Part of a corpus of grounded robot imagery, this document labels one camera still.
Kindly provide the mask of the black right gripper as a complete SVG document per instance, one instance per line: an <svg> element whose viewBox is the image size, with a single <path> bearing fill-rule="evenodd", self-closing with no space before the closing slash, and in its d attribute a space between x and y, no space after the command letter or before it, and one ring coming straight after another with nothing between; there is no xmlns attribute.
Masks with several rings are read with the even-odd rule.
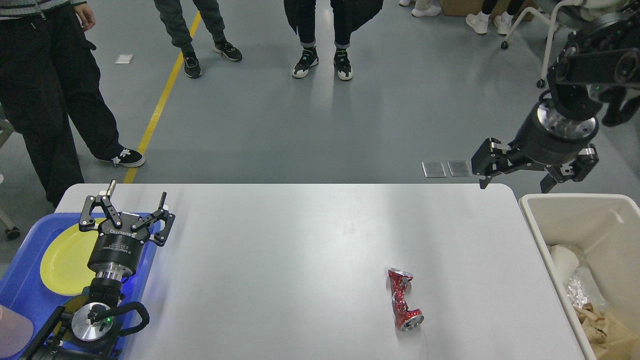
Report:
<svg viewBox="0 0 640 360"><path fill-rule="evenodd" d="M589 143L598 130L595 117L572 120L560 114L551 100L542 100L532 108L514 141L503 144L487 137L482 142L471 157L471 172L483 176L478 184L486 189L500 174L546 170L540 187L542 194L548 194L558 183L582 182L595 168L599 157L595 145Z"/></svg>

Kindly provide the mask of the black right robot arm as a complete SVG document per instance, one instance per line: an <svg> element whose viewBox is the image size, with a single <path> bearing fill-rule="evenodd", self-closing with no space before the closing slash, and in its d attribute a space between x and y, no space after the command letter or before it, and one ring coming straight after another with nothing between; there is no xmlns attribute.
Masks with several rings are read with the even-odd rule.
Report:
<svg viewBox="0 0 640 360"><path fill-rule="evenodd" d="M514 140L488 137L471 158L485 189L516 171L546 171L541 192L581 182L599 161L592 139L601 125L618 126L639 109L639 2L594 19L567 37L547 70L539 96Z"/></svg>

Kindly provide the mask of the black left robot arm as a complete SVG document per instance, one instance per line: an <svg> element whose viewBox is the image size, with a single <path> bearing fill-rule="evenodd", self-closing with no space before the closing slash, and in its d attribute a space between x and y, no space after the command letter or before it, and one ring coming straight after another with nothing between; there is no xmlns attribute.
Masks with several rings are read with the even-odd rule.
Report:
<svg viewBox="0 0 640 360"><path fill-rule="evenodd" d="M78 229L96 231L87 268L94 278L76 306L57 306L25 347L21 360L117 360L117 343L150 323L139 301L124 301L122 287L137 273L146 244L163 247L175 215L162 193L158 208L145 216L116 210L111 201L116 181L103 194L84 201Z"/></svg>

